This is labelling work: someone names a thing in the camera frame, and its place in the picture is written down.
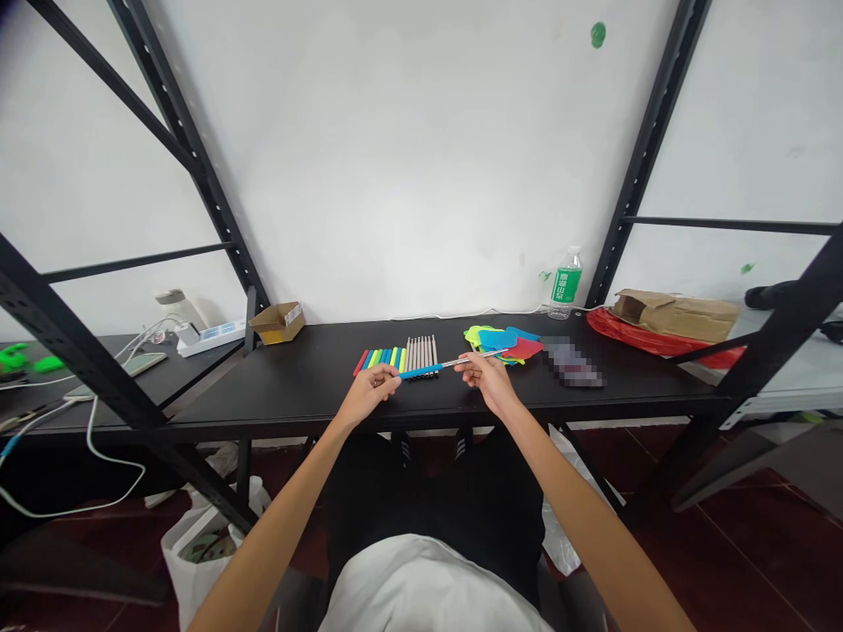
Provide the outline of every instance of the green stain on wall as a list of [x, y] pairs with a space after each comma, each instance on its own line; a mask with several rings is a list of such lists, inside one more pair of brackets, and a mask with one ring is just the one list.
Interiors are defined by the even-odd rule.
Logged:
[[603, 41], [606, 39], [606, 25], [603, 22], [598, 22], [591, 27], [591, 45], [594, 48], [600, 48]]

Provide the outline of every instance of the black metal shelf frame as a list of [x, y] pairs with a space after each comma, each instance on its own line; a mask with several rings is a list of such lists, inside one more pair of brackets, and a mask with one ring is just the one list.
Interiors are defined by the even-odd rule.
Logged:
[[711, 0], [681, 0], [679, 4], [615, 212], [609, 222], [586, 307], [606, 303], [630, 231], [636, 224], [814, 234], [825, 235], [830, 239], [799, 277], [787, 305], [776, 309], [758, 332], [671, 358], [673, 363], [680, 364], [728, 348], [746, 347], [744, 354], [716, 388], [716, 393], [724, 396], [721, 409], [691, 417], [685, 430], [638, 490], [634, 502], [627, 507], [626, 520], [634, 520], [641, 509], [648, 506], [648, 501], [668, 491], [677, 478], [688, 473], [705, 449], [717, 439], [721, 426], [738, 410], [741, 403], [757, 395], [843, 302], [843, 223], [638, 216], [653, 164], [659, 154], [710, 4]]
[[[143, 443], [154, 454], [196, 486], [234, 525], [248, 532], [256, 521], [246, 502], [248, 484], [240, 485], [241, 494], [235, 494], [192, 445], [172, 445], [155, 432], [157, 427], [167, 423], [163, 413], [121, 369], [50, 284], [224, 250], [247, 294], [247, 317], [269, 305], [269, 296], [142, 0], [108, 0], [108, 3], [155, 96], [166, 126], [53, 0], [28, 2], [187, 169], [220, 243], [39, 274], [0, 235], [0, 301], [15, 320], [59, 356], [129, 427], [140, 433]], [[247, 351], [254, 347], [254, 339], [254, 334], [249, 331]], [[244, 442], [241, 451], [246, 451], [248, 446], [249, 443]], [[246, 461], [244, 470], [248, 473], [248, 459]], [[244, 479], [242, 472], [238, 479]]]

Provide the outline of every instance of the white plastic bag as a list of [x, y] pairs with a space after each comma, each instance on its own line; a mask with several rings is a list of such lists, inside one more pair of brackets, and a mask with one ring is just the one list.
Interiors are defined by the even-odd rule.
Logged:
[[[263, 489], [260, 477], [249, 479], [249, 507], [258, 516], [270, 505], [270, 495]], [[211, 587], [228, 566], [230, 557], [211, 560], [201, 564], [188, 562], [178, 556], [179, 551], [201, 533], [219, 531], [228, 524], [216, 507], [200, 507], [186, 512], [161, 539], [164, 562], [178, 599], [178, 626], [184, 632], [205, 601]], [[228, 531], [239, 548], [243, 535], [228, 524]]]
[[[585, 478], [592, 487], [594, 487], [594, 490], [600, 494], [600, 497], [605, 500], [606, 497], [603, 495], [600, 486], [582, 462], [580, 455], [577, 454], [573, 445], [571, 445], [571, 443], [553, 426], [551, 426], [551, 439], [556, 447], [559, 448], [559, 452], [565, 456], [576, 471], [578, 471], [580, 475]], [[556, 514], [553, 513], [553, 509], [551, 509], [551, 504], [547, 501], [547, 498], [544, 499], [544, 504], [542, 505], [542, 519], [544, 520], [544, 542], [542, 542], [542, 546], [544, 547], [544, 550], [547, 551], [547, 555], [553, 561], [553, 565], [559, 569], [559, 572], [566, 576], [570, 575], [580, 567], [580, 556], [577, 555], [577, 552], [573, 549], [571, 541], [568, 540], [568, 536], [565, 535], [565, 531], [562, 530], [559, 521], [556, 519]]]

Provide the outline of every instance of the person's left hand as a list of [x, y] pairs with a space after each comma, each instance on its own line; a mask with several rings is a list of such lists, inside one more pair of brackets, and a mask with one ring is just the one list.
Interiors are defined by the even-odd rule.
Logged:
[[355, 427], [375, 409], [387, 401], [401, 384], [398, 369], [389, 364], [378, 364], [357, 373], [334, 419]]

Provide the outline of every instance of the green bottle label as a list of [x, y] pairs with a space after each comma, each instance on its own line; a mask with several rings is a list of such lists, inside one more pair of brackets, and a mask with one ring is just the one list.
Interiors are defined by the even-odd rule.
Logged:
[[577, 294], [577, 285], [580, 284], [580, 275], [582, 275], [582, 270], [558, 269], [551, 299], [557, 303], [573, 303], [573, 298]]

